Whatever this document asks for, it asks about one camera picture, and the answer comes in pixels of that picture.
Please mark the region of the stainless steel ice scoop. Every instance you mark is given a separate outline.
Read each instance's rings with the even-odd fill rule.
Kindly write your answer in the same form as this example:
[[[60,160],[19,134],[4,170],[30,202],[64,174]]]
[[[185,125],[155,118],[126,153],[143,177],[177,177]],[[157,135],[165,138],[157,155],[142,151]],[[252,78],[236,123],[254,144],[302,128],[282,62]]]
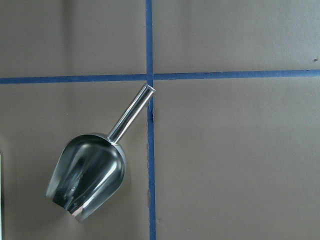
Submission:
[[[121,187],[127,159],[120,140],[156,90],[144,84],[109,134],[88,133],[64,147],[45,196],[83,222]]]

